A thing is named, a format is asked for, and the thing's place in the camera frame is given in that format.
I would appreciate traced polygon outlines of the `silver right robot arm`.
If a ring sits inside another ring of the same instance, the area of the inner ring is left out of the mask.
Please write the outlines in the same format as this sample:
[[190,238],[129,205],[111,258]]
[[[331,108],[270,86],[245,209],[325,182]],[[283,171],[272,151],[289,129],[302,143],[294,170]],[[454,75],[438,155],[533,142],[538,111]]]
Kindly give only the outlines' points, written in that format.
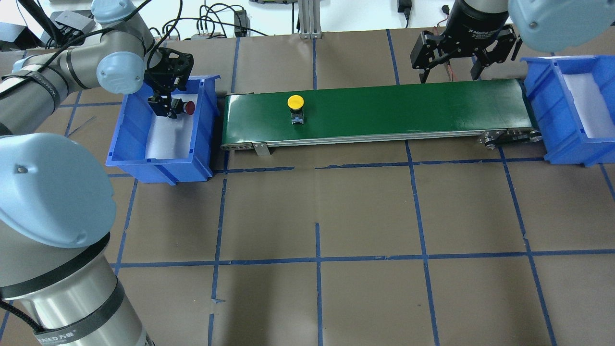
[[551,53],[585,44],[614,16],[612,0],[456,0],[444,32],[422,31],[410,61],[425,83],[436,66],[474,58],[470,75],[477,80],[488,66],[514,61],[523,45]]

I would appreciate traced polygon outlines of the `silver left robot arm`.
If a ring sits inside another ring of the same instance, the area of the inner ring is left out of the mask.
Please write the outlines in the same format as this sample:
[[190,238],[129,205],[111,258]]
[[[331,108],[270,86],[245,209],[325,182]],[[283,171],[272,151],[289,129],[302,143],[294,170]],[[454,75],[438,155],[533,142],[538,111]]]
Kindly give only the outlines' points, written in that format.
[[186,90],[194,57],[163,48],[129,0],[95,0],[91,12],[101,29],[2,77],[1,308],[42,346],[151,346],[105,256],[116,219],[107,173],[79,143],[37,128],[97,87],[129,95],[147,84],[156,115],[193,114],[171,94]]

